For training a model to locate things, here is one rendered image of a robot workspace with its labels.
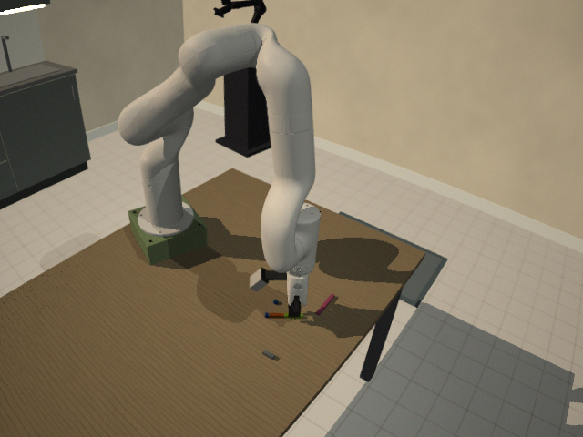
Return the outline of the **pink rod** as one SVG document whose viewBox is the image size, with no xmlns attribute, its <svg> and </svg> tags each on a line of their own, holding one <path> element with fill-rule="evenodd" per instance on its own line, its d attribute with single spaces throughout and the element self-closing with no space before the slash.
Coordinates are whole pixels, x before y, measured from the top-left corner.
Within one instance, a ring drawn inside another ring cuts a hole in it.
<svg viewBox="0 0 583 437">
<path fill-rule="evenodd" d="M 331 294 L 330 297 L 323 303 L 323 305 L 316 311 L 316 314 L 320 316 L 320 314 L 324 311 L 324 309 L 328 306 L 328 304 L 334 298 L 334 294 Z"/>
</svg>

